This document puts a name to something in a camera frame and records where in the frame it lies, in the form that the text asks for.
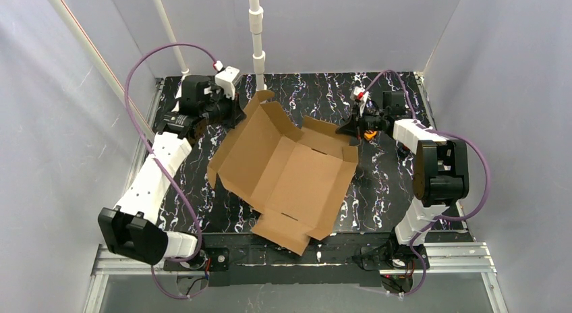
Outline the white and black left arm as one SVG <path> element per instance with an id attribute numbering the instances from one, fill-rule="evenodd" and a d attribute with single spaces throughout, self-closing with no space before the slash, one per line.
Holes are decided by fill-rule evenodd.
<path id="1" fill-rule="evenodd" d="M 214 78 L 190 75 L 181 81 L 131 186 L 113 208 L 100 211 L 98 225 L 110 252 L 150 265 L 196 255 L 201 237 L 160 228 L 160 207 L 168 189 L 176 188 L 175 174 L 206 128 L 234 128 L 245 119 L 236 91 L 241 78 L 237 69 L 227 67 Z"/>

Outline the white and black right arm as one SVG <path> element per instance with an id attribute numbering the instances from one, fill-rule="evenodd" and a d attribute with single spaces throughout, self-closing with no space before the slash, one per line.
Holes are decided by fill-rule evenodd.
<path id="1" fill-rule="evenodd" d="M 337 134 L 364 139 L 369 132 L 383 132 L 413 155 L 414 197 L 393 233 L 400 246 L 420 246 L 428 225 L 469 192 L 467 145 L 413 118 L 403 92 L 383 92 L 377 103 L 368 91 L 355 87 L 350 98 L 354 105 Z"/>

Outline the brown cardboard box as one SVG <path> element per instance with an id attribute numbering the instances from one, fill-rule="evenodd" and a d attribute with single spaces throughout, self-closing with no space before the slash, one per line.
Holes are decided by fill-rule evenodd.
<path id="1" fill-rule="evenodd" d="M 259 214 L 254 234 L 302 255 L 311 239 L 333 232 L 358 147 L 333 123 L 307 116 L 296 126 L 269 90 L 257 92 L 245 113 L 211 158 L 208 182 Z"/>

